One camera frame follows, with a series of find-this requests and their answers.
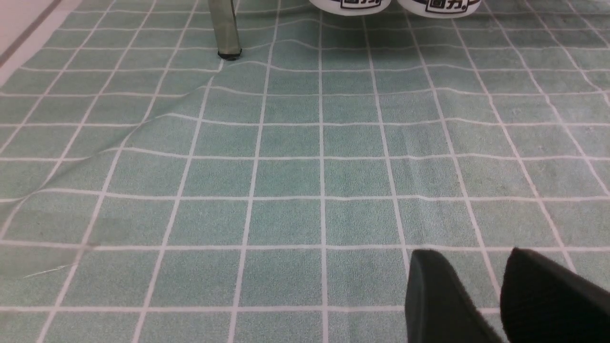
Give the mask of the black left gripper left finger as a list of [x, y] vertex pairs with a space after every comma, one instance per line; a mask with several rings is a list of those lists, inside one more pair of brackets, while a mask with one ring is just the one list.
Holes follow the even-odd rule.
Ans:
[[443, 254], [414, 250], [405, 298], [408, 343], [501, 343]]

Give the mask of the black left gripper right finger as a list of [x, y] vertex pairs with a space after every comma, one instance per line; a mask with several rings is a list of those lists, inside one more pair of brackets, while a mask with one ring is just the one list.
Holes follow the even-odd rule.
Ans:
[[514, 248], [500, 317], [511, 343], [607, 343], [610, 293], [539, 252]]

